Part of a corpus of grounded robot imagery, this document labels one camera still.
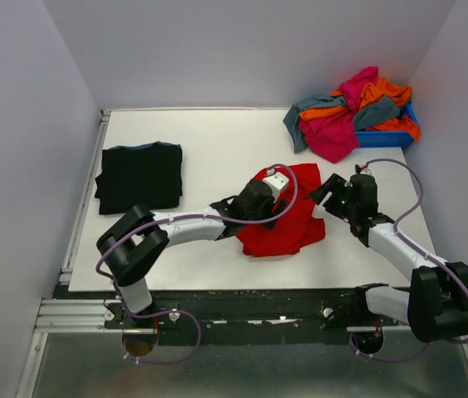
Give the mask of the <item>red t-shirt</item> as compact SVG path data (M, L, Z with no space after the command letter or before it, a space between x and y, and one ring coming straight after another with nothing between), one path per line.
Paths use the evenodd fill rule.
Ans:
M298 183L298 193L292 209L280 217L269 230L262 225L246 226L237 235L243 254L252 257L294 255L304 246L323 240L325 222L315 218L315 203L309 194L321 185L321 173L315 163L291 166Z

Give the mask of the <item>grey-blue t-shirt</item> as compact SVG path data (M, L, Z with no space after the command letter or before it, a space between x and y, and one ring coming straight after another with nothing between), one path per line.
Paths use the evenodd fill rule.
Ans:
M378 124L387 122L399 116L400 108L388 97L370 104L356 114L349 113L347 102L343 95L318 94L302 99L292 105L283 119L283 123L289 132L294 153L305 151L309 144L306 140L306 131L311 131L308 120L301 117L301 113L307 110L319 109L322 116L312 117L311 120L322 119L329 126L336 127L336 137L342 138L353 131L353 138L357 131L373 128Z

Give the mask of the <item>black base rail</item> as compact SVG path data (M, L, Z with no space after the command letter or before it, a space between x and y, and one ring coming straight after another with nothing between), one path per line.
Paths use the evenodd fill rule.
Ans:
M157 290L138 315L108 302L104 326L124 335L158 336L163 346L345 345L355 334L364 350L380 349L390 332L409 326L371 313L361 288Z

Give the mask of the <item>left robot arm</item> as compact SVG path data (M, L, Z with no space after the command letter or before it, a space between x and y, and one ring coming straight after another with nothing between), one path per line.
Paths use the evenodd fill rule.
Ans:
M136 205L105 231L96 242L101 264L125 305L124 318L135 328L146 326L152 317L152 295L146 275L161 253L192 241L216 241L235 237L249 226L274 227L292 207L280 195L295 184L278 172L261 180L251 179L240 194L190 212L155 213Z

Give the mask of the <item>blue plastic bin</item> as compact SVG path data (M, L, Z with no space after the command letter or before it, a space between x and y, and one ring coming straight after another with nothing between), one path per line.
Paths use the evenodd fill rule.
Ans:
M400 115L378 126L356 132L361 148L407 148L421 138L413 104L401 108Z

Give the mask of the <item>orange t-shirt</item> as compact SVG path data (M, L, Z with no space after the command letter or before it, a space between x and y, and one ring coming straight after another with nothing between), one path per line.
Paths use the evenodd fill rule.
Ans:
M384 77L379 77L374 85L368 83L361 93L361 104L359 110L380 101L383 97L390 98L401 110L401 108L412 99L412 88L409 85L397 85Z

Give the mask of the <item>magenta t-shirt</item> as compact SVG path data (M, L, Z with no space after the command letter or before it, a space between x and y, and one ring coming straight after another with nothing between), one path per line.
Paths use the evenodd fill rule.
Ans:
M341 83L336 90L328 94L343 95L350 110L349 113L356 114L362 101L361 93L363 88L368 83L375 85L378 78L379 68L369 66ZM311 120L312 117L322 115L323 113L319 109L307 110L301 113L301 117L308 120L308 125L311 127L311 131L305 132L309 144L308 148L319 157L331 163L338 163L359 147L359 141L356 133L355 138L353 138L353 131L351 131L350 135L346 134L342 138L337 138L335 126L329 126L328 122L324 123L322 119Z

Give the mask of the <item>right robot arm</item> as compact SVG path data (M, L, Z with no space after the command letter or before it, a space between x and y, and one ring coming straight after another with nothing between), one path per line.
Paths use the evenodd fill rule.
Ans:
M468 337L468 266L443 260L396 231L394 220L379 211L373 177L355 174L345 180L332 174L310 198L345 221L354 237L410 283L406 290L385 284L359 287L359 298L349 306L356 323L366 325L381 315L408 325L421 342Z

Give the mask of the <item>folded blue t-shirt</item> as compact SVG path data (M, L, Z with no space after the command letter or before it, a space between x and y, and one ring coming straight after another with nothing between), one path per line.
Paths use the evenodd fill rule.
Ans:
M111 148L104 149L104 150L117 150L117 149L141 150L141 149L153 147L155 145L161 145L161 146L165 146L165 147L181 148L181 145L178 144L178 143L166 143L166 142L162 142L162 141L156 141L156 142L153 142L153 143L144 143L144 144L140 144L140 145L136 145L136 146L117 145L117 146L113 146Z

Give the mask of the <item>folded black t-shirt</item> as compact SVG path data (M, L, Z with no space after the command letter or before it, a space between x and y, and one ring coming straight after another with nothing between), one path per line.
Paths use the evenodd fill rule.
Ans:
M123 214L140 204L151 210L178 207L183 195L182 160L182 148L177 147L103 150L94 193L99 214Z

